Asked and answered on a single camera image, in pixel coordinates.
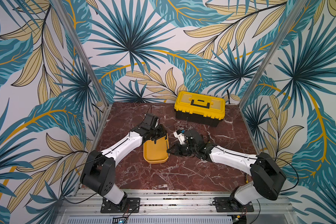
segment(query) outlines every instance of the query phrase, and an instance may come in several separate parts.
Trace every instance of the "leaf pattern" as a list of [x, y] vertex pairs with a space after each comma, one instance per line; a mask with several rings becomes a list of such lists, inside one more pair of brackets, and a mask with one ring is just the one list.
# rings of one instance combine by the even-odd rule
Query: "leaf pattern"
[[183, 72], [184, 85], [189, 92], [202, 92], [208, 85], [207, 76], [211, 68], [206, 60], [185, 51], [165, 52], [167, 59]]
[[21, 70], [32, 54], [33, 40], [19, 41], [12, 38], [0, 40], [0, 86], [6, 83], [10, 75]]
[[218, 24], [229, 15], [221, 15], [215, 9], [207, 8], [201, 0], [150, 0], [153, 8], [166, 21], [177, 27], [204, 27]]

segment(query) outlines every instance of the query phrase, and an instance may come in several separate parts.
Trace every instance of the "yellow tray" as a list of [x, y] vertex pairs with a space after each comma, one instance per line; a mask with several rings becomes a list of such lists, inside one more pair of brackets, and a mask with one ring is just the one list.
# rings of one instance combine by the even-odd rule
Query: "yellow tray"
[[143, 144], [143, 158], [150, 164], [161, 164], [168, 160], [168, 136], [162, 137], [154, 144], [148, 140]]

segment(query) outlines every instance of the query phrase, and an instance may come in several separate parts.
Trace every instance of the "wire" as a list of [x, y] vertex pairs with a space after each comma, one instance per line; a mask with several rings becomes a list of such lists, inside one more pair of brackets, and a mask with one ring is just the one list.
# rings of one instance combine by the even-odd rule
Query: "wire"
[[128, 220], [128, 218], [130, 217], [130, 215], [131, 215], [137, 208], [139, 208], [139, 206], [141, 206], [141, 205], [137, 205], [137, 207], [135, 207], [135, 208], [131, 211], [131, 213], [126, 217], [126, 220], [124, 221], [124, 223], [126, 223], [126, 221]]
[[249, 223], [249, 224], [252, 224], [253, 222], [255, 222], [256, 219], [257, 219], [257, 218], [259, 217], [259, 215], [260, 215], [260, 211], [261, 211], [260, 202], [259, 202], [258, 199], [257, 199], [257, 201], [258, 201], [258, 203], [259, 203], [259, 213], [258, 213], [258, 215], [255, 217], [255, 219], [254, 219], [251, 223]]
[[[103, 155], [101, 155], [100, 157], [97, 157], [96, 159], [93, 159], [93, 160], [91, 160], [91, 161], [88, 161], [88, 162], [85, 162], [85, 163], [83, 163], [83, 164], [81, 164], [81, 165], [76, 166], [75, 168], [73, 168], [72, 170], [70, 170], [70, 171], [66, 174], [66, 176], [63, 178], [63, 180], [65, 180], [66, 177], [67, 177], [72, 171], [74, 171], [76, 168], [78, 168], [78, 167], [80, 167], [80, 166], [82, 166], [82, 165], [88, 164], [88, 163], [90, 163], [90, 162], [93, 162], [93, 161], [95, 161], [95, 160], [97, 160], [97, 159], [100, 159], [100, 158], [104, 157], [105, 155], [107, 155], [108, 153], [112, 152], [112, 151], [115, 150], [117, 147], [119, 147], [121, 144], [119, 144], [118, 146], [116, 146], [114, 149], [112, 149], [111, 151], [107, 152], [106, 154], [103, 154]], [[72, 201], [67, 200], [66, 196], [63, 194], [62, 186], [63, 186], [63, 182], [61, 183], [61, 195], [62, 195], [63, 199], [65, 199], [65, 201], [67, 201], [68, 203], [71, 203], [71, 204], [80, 204], [80, 203], [82, 203], [82, 202], [84, 202], [84, 201], [86, 201], [86, 200], [92, 198], [94, 195], [96, 195], [96, 193], [94, 193], [93, 195], [91, 195], [90, 197], [86, 198], [86, 199], [83, 200], [83, 201], [72, 202]]]
[[285, 159], [281, 159], [281, 158], [267, 158], [267, 159], [280, 159], [280, 160], [284, 161], [285, 163], [289, 164], [294, 169], [294, 171], [296, 173], [296, 176], [297, 176], [297, 182], [296, 182], [296, 184], [293, 187], [291, 187], [289, 189], [286, 189], [286, 190], [282, 190], [280, 192], [291, 190], [291, 189], [295, 188], [299, 184], [299, 174], [297, 173], [296, 169], [291, 165], [291, 163], [289, 163]]

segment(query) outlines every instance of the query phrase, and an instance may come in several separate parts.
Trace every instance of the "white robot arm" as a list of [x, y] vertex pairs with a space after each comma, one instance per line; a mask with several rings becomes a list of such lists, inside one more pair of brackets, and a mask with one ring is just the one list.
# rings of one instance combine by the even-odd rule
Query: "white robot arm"
[[[143, 122], [132, 128], [116, 144], [101, 152], [92, 151], [89, 154], [89, 162], [83, 169], [80, 182], [103, 196], [117, 211], [123, 211], [127, 203], [127, 194], [114, 183], [115, 167], [145, 141], [156, 141], [166, 134], [165, 128], [161, 124], [158, 125], [158, 117], [146, 114]], [[195, 155], [199, 159], [225, 164], [252, 176], [252, 182], [237, 187], [224, 202], [228, 204], [230, 211], [241, 211], [254, 199], [277, 199], [286, 176], [268, 154], [250, 155], [228, 150], [211, 142], [205, 143], [195, 129], [186, 132], [178, 130], [174, 136], [178, 142], [167, 150], [168, 153], [177, 156]]]

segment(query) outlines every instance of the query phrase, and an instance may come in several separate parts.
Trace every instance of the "black cable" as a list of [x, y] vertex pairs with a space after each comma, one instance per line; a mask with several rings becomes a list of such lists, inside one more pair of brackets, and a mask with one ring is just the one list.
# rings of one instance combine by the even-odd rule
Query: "black cable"
[[[112, 149], [112, 150], [109, 151], [108, 153], [110, 153], [110, 152], [112, 152], [113, 150], [115, 150], [115, 149], [116, 149], [117, 147], [119, 147], [121, 144], [119, 144], [118, 146], [116, 146], [114, 149]], [[93, 159], [93, 160], [91, 160], [91, 161], [88, 161], [88, 162], [85, 162], [85, 163], [83, 163], [83, 164], [81, 164], [81, 165], [76, 166], [75, 168], [73, 168], [72, 170], [70, 170], [70, 171], [66, 174], [66, 176], [63, 178], [63, 180], [65, 180], [66, 177], [67, 177], [72, 171], [74, 171], [76, 168], [78, 168], [78, 167], [80, 167], [80, 166], [82, 166], [82, 165], [88, 164], [88, 163], [90, 163], [90, 162], [93, 162], [93, 161], [95, 161], [95, 160], [97, 160], [97, 159], [100, 159], [100, 158], [102, 158], [103, 156], [107, 155], [108, 153], [103, 154], [103, 155], [101, 155], [100, 157], [97, 157], [96, 159]], [[83, 200], [83, 201], [72, 202], [72, 201], [67, 200], [66, 196], [63, 194], [62, 186], [63, 186], [63, 182], [61, 183], [61, 195], [62, 195], [63, 199], [65, 199], [65, 201], [67, 201], [68, 203], [71, 203], [71, 204], [80, 204], [80, 203], [82, 203], [82, 202], [84, 202], [84, 201], [86, 201], [86, 200], [92, 198], [94, 195], [96, 195], [96, 193], [94, 193], [93, 195], [91, 195], [90, 197], [86, 198], [86, 199]]]
[[124, 221], [124, 223], [126, 223], [126, 221], [128, 220], [128, 218], [130, 217], [130, 215], [139, 207], [139, 206], [141, 206], [141, 205], [137, 205], [137, 207], [135, 207], [132, 211], [131, 211], [131, 213], [126, 217], [126, 220]]

